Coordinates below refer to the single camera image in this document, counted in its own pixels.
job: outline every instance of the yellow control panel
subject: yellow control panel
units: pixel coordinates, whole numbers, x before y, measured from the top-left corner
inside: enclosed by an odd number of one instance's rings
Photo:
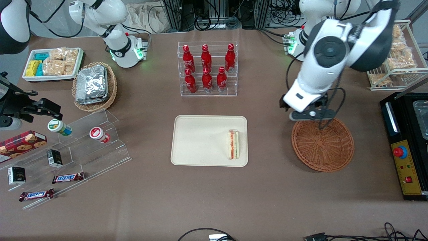
[[[391,148],[403,194],[420,195],[422,193],[421,186],[407,140],[394,143]]]

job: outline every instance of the table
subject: table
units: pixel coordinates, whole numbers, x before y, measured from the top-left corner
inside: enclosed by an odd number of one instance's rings
[[[238,96],[182,98],[178,41],[213,39],[239,41]],[[339,172],[319,173],[296,157],[290,140],[294,122],[278,107],[291,61],[280,45],[255,30],[158,34],[152,40],[147,61],[123,69],[104,52],[99,37],[31,39],[30,49],[81,47],[85,64],[102,61],[113,68],[118,96],[109,110],[119,119],[119,137],[133,159],[31,211],[21,210],[3,177],[2,240],[174,241],[190,229],[213,227],[241,241],[283,241],[317,232],[384,235],[384,222],[408,234],[417,228],[427,232],[428,203],[402,200],[378,104],[391,92],[368,90],[365,73],[347,69],[342,77],[347,99],[338,118],[354,137],[354,158]],[[299,68],[300,63],[293,64],[290,79]],[[20,79],[18,85],[60,104],[66,123],[88,114],[73,105],[71,82],[31,84]],[[172,130],[180,114],[245,116],[248,165],[173,165]],[[49,119],[36,116],[21,130],[46,133]],[[0,135],[4,139],[18,132]],[[209,233],[183,241],[207,240]]]

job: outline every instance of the snickers bar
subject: snickers bar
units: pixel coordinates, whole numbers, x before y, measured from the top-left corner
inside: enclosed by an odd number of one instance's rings
[[[83,175],[83,172],[62,175],[62,176],[53,176],[52,184],[57,182],[66,182],[66,181],[80,181],[80,180],[83,180],[84,178],[85,177]]]
[[[19,201],[22,202],[22,201],[28,201],[32,199],[39,199],[39,198],[53,198],[54,197],[53,195],[54,195],[53,188],[42,192],[33,192],[33,193],[23,192],[19,197]]]

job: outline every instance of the red switch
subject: red switch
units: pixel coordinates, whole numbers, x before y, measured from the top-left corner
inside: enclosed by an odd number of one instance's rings
[[[404,151],[400,147],[394,148],[394,150],[392,152],[394,153],[394,156],[396,156],[396,157],[402,157],[404,155]]]

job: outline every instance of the white cloth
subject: white cloth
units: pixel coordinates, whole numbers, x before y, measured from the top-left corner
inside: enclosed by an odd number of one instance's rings
[[[145,29],[151,33],[154,33],[153,31],[162,33],[170,29],[164,8],[161,6],[160,2],[128,3],[126,8],[128,9],[129,26]]]

